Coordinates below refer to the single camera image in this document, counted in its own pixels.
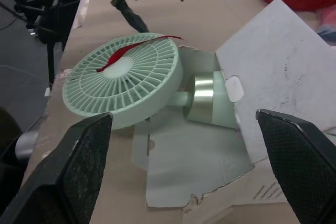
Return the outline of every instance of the cardboard sheet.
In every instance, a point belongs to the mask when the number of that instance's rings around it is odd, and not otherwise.
[[[183,207],[252,169],[235,130],[197,123],[182,108],[166,106],[151,117],[146,201],[149,207]]]
[[[67,129],[82,120],[70,112],[62,100],[66,70],[86,54],[114,38],[136,33],[111,0],[87,1],[85,17],[71,30],[24,181],[42,158],[59,143]],[[146,22],[150,31],[177,35],[187,46],[214,52],[265,6],[262,0],[128,0],[129,6]],[[316,29],[315,13],[300,13]],[[146,172],[131,161],[133,137],[113,134],[103,182],[91,224],[181,223],[180,209],[148,210],[145,200]]]
[[[237,76],[235,102],[252,163],[266,158],[257,109],[291,114],[326,129],[336,122],[336,57],[300,17],[274,0],[216,51],[226,80]]]

